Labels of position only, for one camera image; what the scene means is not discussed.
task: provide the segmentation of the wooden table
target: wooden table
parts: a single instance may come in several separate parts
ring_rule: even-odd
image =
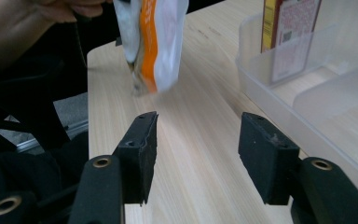
[[[89,54],[90,157],[112,154],[134,118],[157,111],[158,157],[147,205],[126,205],[127,223],[291,223],[289,206],[262,203],[241,163],[243,111],[235,57],[244,18],[263,1],[227,0],[188,14],[178,83],[134,97],[122,47]]]

